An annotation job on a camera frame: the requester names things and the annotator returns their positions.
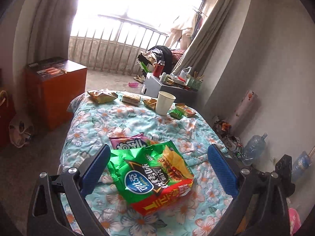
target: blue gripper pad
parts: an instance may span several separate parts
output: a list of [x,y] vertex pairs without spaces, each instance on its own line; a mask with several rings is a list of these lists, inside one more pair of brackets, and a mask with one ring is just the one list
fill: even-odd
[[224,191],[235,198],[238,195],[237,177],[215,144],[208,147],[208,160]]
[[93,192],[98,180],[100,179],[104,169],[111,158],[111,149],[108,145],[101,147],[94,156],[88,158],[93,159],[80,181],[80,194],[83,198]]

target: red thermos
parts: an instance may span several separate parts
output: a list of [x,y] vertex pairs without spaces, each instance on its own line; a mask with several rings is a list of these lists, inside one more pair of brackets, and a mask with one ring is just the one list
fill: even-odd
[[163,71],[163,68],[164,68],[164,61],[160,60],[154,67],[153,76],[159,78]]

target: beige curtain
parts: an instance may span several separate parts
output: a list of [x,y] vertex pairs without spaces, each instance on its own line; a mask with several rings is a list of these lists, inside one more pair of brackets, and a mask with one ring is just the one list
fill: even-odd
[[197,33],[185,54],[174,67],[173,74],[178,75],[183,68],[192,67],[194,71],[202,75],[223,29],[223,21],[226,18],[234,0],[217,0],[212,12],[204,25]]
[[28,63],[54,56],[68,58],[78,0],[41,0],[32,27]]

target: green basket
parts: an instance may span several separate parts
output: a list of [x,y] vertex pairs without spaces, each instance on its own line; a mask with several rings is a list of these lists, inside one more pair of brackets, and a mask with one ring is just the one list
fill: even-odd
[[192,88],[192,89],[199,90],[201,83],[202,83],[202,81],[199,81],[193,77],[190,77],[189,81],[187,82],[187,86]]

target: snack package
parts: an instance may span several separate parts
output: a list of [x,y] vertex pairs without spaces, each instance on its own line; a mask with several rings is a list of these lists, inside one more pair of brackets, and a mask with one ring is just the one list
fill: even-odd
[[110,137],[109,139],[113,148],[118,150],[141,148],[155,144],[155,142],[145,137],[143,133],[129,137]]
[[192,109],[188,106],[186,106],[183,103],[178,103],[175,104],[175,107],[180,110],[186,117],[192,117],[194,116],[196,113],[192,111]]
[[108,89],[95,90],[88,93],[92,97],[92,99],[98,104],[110,102],[118,98],[118,95],[115,92],[110,92]]
[[183,117],[183,113],[178,109],[173,109],[169,115],[177,120],[180,120]]
[[139,106],[140,96],[132,93],[124,94],[121,101],[131,105]]
[[145,105],[145,107],[151,109],[151,110],[155,110],[155,106],[157,104],[157,100],[154,98],[151,99],[144,99],[143,103]]
[[172,141],[130,150],[112,150],[107,165],[118,192],[142,215],[186,195],[194,175]]

